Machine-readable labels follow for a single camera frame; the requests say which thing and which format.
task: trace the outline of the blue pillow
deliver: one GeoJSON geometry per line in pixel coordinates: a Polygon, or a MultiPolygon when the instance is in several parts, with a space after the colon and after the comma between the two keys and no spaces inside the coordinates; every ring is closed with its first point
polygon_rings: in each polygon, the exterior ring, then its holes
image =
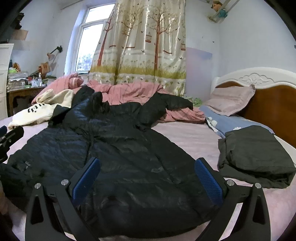
{"type": "Polygon", "coordinates": [[[212,110],[210,110],[205,105],[200,106],[199,109],[205,113],[205,116],[207,117],[206,121],[210,126],[210,128],[212,128],[213,131],[222,138],[225,138],[225,133],[228,131],[238,130],[248,126],[262,126],[265,129],[269,130],[272,134],[274,134],[274,131],[270,129],[268,126],[255,121],[245,119],[241,116],[219,115],[213,112],[212,110]]]}

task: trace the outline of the cabinet door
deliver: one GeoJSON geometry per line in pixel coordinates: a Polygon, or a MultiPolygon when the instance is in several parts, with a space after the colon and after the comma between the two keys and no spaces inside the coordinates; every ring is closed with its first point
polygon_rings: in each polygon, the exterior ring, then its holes
{"type": "Polygon", "coordinates": [[[7,118],[6,97],[0,98],[0,120],[7,118]]]}
{"type": "Polygon", "coordinates": [[[8,70],[0,70],[0,98],[6,96],[7,72],[8,70]]]}
{"type": "Polygon", "coordinates": [[[0,44],[0,70],[8,70],[13,44],[0,44]]]}

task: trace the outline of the white headboard frame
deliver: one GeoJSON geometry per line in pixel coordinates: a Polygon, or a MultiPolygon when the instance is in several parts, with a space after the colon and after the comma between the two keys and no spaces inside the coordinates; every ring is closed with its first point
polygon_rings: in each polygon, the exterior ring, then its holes
{"type": "Polygon", "coordinates": [[[256,67],[237,70],[214,78],[211,93],[216,86],[230,81],[242,86],[254,84],[256,89],[266,89],[277,85],[288,85],[296,89],[296,73],[278,68],[256,67]]]}

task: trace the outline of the curtain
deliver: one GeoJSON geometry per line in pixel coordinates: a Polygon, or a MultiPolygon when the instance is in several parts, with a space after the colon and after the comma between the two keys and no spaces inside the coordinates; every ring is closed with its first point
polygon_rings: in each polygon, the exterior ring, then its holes
{"type": "Polygon", "coordinates": [[[117,0],[103,27],[89,79],[158,82],[182,96],[185,42],[185,0],[117,0]]]}

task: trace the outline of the screw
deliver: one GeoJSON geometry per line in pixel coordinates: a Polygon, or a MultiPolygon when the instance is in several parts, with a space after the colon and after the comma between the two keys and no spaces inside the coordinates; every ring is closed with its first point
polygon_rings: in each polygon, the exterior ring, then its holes
{"type": "Polygon", "coordinates": [[[35,188],[36,188],[36,189],[38,189],[38,188],[40,188],[40,187],[41,187],[41,184],[40,184],[40,183],[36,183],[36,184],[35,184],[35,188]]]}
{"type": "Polygon", "coordinates": [[[226,182],[229,186],[233,186],[234,185],[234,181],[233,180],[227,180],[226,182]]]}
{"type": "Polygon", "coordinates": [[[68,183],[69,183],[69,180],[67,180],[67,179],[64,179],[63,181],[61,181],[61,184],[63,186],[66,186],[68,183]]]}
{"type": "Polygon", "coordinates": [[[261,188],[261,184],[260,183],[255,183],[255,187],[261,188]]]}

